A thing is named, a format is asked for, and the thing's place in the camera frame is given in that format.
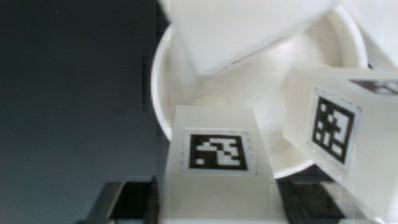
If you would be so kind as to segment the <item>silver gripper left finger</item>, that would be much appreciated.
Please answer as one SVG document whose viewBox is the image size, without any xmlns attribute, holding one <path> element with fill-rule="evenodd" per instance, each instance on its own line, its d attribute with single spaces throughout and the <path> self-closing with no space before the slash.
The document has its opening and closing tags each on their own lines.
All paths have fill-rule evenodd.
<svg viewBox="0 0 398 224">
<path fill-rule="evenodd" d="M 75 224 L 159 224 L 161 194 L 155 176 L 107 182 L 90 215 Z"/>
</svg>

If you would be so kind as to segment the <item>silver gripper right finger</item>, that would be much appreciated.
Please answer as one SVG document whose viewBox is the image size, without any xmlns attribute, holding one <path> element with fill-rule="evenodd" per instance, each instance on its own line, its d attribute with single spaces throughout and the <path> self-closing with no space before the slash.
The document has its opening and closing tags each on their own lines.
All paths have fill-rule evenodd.
<svg viewBox="0 0 398 224">
<path fill-rule="evenodd" d="M 290 224 L 338 224 L 346 218 L 324 180 L 330 180 L 326 175 L 305 173 L 278 180 Z"/>
</svg>

